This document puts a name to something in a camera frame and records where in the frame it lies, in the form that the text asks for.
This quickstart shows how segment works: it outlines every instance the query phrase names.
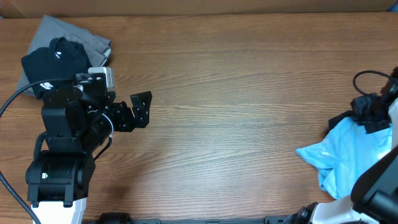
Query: blue garment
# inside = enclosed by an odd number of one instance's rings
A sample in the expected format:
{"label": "blue garment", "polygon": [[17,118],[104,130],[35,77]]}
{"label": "blue garment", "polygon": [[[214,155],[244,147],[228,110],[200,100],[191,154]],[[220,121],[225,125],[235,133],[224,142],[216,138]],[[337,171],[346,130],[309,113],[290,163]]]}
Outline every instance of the blue garment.
{"label": "blue garment", "polygon": [[318,169],[319,186],[335,198],[351,194],[356,180],[391,150],[392,128],[366,134],[351,118],[344,118],[326,138],[296,150]]}

